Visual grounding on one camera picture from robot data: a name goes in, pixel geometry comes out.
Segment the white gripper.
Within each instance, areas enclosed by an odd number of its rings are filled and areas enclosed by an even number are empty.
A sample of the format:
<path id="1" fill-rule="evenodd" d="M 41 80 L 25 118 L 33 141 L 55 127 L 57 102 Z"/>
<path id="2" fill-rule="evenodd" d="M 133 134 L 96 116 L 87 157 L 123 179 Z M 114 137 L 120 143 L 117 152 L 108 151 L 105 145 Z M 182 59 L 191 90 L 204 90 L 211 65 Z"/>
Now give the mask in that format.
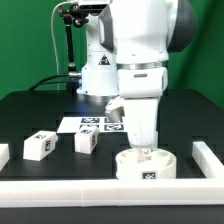
<path id="1" fill-rule="evenodd" d="M 156 148 L 157 113 L 163 91 L 168 85 L 166 68 L 118 71 L 119 95 L 123 99 L 125 127 L 132 148 Z M 151 150 L 141 151 L 144 160 Z"/>

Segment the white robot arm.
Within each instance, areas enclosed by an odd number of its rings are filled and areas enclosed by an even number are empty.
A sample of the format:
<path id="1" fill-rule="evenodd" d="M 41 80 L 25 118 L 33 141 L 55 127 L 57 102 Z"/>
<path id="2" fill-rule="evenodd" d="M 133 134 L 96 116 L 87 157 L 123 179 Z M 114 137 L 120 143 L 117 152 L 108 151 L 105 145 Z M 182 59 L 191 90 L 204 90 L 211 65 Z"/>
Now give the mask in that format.
<path id="1" fill-rule="evenodd" d="M 113 122 L 125 117 L 130 146 L 150 158 L 157 149 L 157 112 L 168 85 L 167 62 L 192 41 L 196 19 L 189 0 L 80 0 L 102 10 L 102 45 L 116 56 L 119 95 L 105 107 Z"/>

